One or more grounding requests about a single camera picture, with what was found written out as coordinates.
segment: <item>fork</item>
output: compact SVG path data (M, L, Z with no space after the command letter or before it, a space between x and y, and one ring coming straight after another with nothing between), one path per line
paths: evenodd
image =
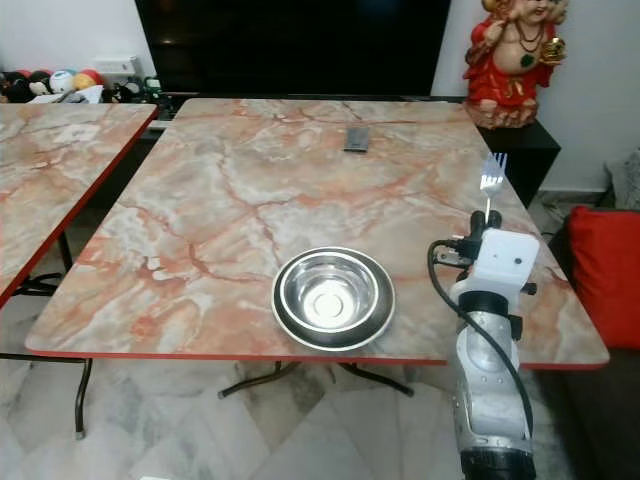
M480 178L480 191L487 196L487 207L484 212L485 222L489 222L491 210L491 197L500 191L504 180L504 171L507 168L506 153L490 153L482 166Z

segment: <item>stainless steel bowl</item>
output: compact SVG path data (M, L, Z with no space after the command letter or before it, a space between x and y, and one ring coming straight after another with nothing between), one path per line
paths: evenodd
M342 247L304 252L273 283L272 308L299 342L329 351L361 347L388 325L395 308L391 278L367 255Z

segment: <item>black tv screen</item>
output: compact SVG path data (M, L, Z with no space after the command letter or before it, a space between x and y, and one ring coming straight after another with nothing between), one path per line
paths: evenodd
M165 91L427 96L450 0L136 0Z

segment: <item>ganesha statue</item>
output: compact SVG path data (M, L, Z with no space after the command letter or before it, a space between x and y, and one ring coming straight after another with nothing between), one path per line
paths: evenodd
M536 87L549 86L565 57L556 25L569 0L482 0L489 17L471 34L465 108L481 127L518 128L535 120Z

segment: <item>cable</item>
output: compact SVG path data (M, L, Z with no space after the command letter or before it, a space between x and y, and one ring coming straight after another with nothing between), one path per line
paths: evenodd
M513 364L511 363L511 359L505 353L502 347L498 345L498 342L496 342L493 339L493 337L484 328L478 325L476 321L473 318L471 318L471 315L469 315L467 312L462 310L462 308L460 308L453 300L451 300L451 297L449 297L447 292L445 292L444 289L442 288L442 285L440 285L440 281L438 280L438 277L436 275L435 263L433 261L435 249L440 246L453 247L455 246L455 241L454 240L436 240L431 245L429 245L429 250L427 253L427 269L429 270L429 278L431 278L431 283L433 284L433 288L436 289L436 292L438 293L438 295L440 295L442 300L444 300L444 303L446 303L449 307L451 307L451 309L454 312L456 312L465 321L467 325L469 325L476 332L478 332L478 334L482 338L484 338L486 342L489 345L491 345L491 347L498 354L498 356L500 357L500 360L502 360L505 367L509 371L511 378L513 379L513 382L516 385L516 389L520 394L520 398L522 399L522 407L524 408L524 415L527 420L527 427L529 428L529 436L533 436L533 410L531 409L531 401L529 400L529 396L527 395L527 390L524 388L524 384L522 383L522 379L520 378L520 375L518 375L518 372L516 371Z

